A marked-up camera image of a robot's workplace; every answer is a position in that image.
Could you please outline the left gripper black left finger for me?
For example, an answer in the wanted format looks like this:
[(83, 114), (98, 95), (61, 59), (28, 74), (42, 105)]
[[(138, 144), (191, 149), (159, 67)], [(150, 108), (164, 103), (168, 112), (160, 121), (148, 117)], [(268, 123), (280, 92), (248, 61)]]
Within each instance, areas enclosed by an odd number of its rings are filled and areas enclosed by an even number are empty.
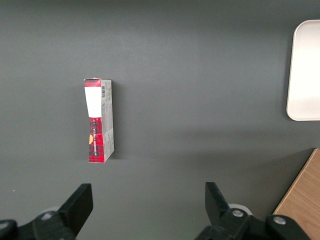
[(2, 240), (75, 240), (93, 210), (92, 185), (81, 184), (58, 210), (45, 211), (18, 226), (13, 219), (0, 221)]

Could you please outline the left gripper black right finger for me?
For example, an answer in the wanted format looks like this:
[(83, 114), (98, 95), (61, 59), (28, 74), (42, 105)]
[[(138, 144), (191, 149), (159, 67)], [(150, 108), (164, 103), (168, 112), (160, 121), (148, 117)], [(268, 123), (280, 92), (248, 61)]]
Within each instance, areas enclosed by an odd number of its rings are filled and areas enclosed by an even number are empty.
[(265, 221), (238, 207), (231, 208), (215, 182), (205, 183), (205, 209), (211, 225), (197, 240), (309, 240), (292, 218), (272, 214)]

